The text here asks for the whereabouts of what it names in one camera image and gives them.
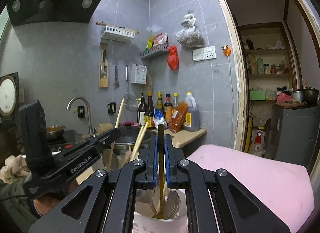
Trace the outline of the person's left hand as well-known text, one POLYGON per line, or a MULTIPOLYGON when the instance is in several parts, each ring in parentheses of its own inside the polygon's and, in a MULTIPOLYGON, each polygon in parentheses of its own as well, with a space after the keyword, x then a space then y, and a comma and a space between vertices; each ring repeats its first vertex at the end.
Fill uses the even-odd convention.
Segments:
POLYGON ((73 180, 62 192, 59 194, 46 194, 38 199, 32 201, 33 213, 37 218, 42 217, 54 208, 59 202, 69 195, 74 189, 78 187, 78 182, 73 180))

